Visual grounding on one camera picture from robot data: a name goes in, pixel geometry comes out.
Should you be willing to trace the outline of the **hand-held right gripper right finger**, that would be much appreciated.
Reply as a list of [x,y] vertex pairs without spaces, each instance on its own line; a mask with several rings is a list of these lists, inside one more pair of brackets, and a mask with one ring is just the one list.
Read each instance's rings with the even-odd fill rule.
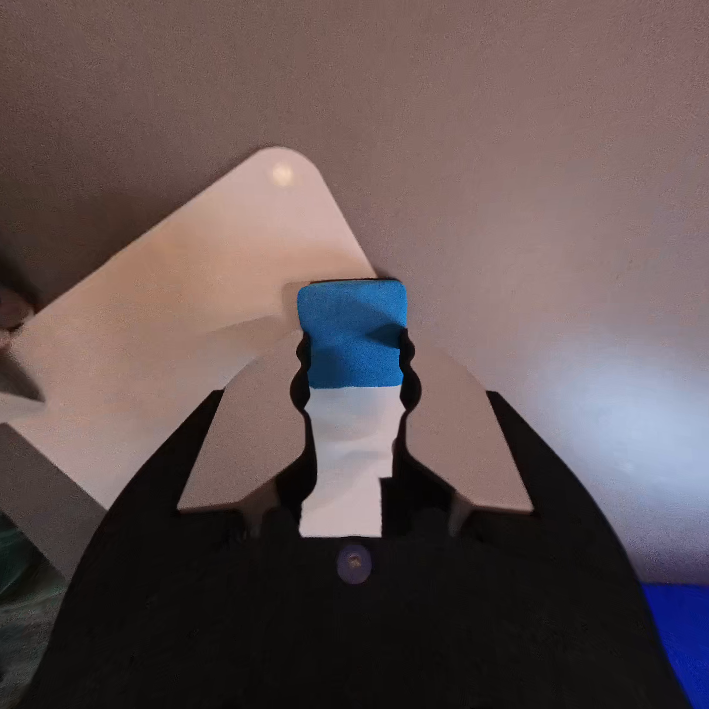
[[532,500],[488,394],[445,350],[399,337],[404,413],[395,439],[395,514],[403,524],[439,510],[448,524],[471,511],[528,516]]

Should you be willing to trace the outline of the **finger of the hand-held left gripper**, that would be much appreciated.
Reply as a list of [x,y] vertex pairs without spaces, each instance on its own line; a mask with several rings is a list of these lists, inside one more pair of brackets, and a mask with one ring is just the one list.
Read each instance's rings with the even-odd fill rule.
[[43,405],[45,397],[10,352],[1,353],[1,399]]

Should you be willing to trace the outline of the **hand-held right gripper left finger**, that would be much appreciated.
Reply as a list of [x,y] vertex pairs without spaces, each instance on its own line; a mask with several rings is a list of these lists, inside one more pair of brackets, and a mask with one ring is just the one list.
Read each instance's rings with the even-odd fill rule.
[[181,513],[277,500],[276,479],[307,451],[309,341],[289,332],[229,382],[178,502]]

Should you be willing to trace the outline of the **blue whiteboard eraser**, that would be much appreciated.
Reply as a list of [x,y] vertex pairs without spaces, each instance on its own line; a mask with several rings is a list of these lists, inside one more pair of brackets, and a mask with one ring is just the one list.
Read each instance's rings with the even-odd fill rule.
[[407,306],[405,286],[395,279],[319,281],[301,288],[297,313],[310,342],[310,388],[399,387]]

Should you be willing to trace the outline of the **white whiteboard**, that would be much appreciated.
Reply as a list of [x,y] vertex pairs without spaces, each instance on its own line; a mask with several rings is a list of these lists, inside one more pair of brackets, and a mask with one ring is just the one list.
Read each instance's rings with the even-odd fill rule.
[[[20,327],[10,353],[45,403],[1,421],[104,517],[209,395],[303,332],[301,288],[374,276],[314,164],[261,150]],[[383,536],[400,390],[309,386],[302,536]]]

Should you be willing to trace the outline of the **blue storage bin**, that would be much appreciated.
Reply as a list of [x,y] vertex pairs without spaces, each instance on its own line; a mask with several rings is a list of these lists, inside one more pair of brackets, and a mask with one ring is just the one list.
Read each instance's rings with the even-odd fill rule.
[[667,656],[693,708],[708,707],[708,587],[644,583]]

